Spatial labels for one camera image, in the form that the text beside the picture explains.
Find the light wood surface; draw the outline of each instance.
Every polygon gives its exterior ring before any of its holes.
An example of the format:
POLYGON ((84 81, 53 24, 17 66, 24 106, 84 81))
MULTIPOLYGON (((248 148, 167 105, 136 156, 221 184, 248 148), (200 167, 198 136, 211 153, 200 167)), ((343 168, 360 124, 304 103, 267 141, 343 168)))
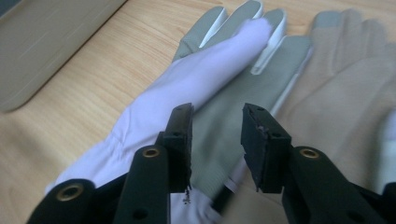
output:
MULTIPOLYGON (((105 138, 123 108, 170 64, 178 40, 214 6, 243 0, 130 0, 23 107, 0 114, 0 223, 24 223, 44 188, 105 138)), ((394 0, 267 0, 284 8, 288 34, 307 33, 321 10, 354 7, 396 41, 394 0)))

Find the beige glove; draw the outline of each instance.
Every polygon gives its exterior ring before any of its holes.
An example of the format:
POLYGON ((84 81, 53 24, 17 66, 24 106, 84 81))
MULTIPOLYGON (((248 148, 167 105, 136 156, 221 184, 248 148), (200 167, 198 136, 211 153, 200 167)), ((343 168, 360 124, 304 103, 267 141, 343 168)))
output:
POLYGON ((326 153, 346 178, 366 188, 378 124, 396 105, 396 45, 356 10, 319 13, 314 52, 277 120, 293 145, 326 153))

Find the wooden table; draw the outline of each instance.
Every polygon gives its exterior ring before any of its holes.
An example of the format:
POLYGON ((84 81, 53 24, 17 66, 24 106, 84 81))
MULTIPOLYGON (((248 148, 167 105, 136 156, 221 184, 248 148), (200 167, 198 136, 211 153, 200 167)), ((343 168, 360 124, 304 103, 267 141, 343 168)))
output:
MULTIPOLYGON (((179 39, 206 10, 222 5, 232 12, 243 2, 130 0, 29 103, 0 114, 0 222, 26 221, 46 185, 105 138, 125 106, 170 64, 179 39)), ((381 21, 396 41, 393 0, 265 2, 265 10, 278 7, 289 14, 290 35, 306 34, 321 10, 354 7, 364 18, 381 21)))

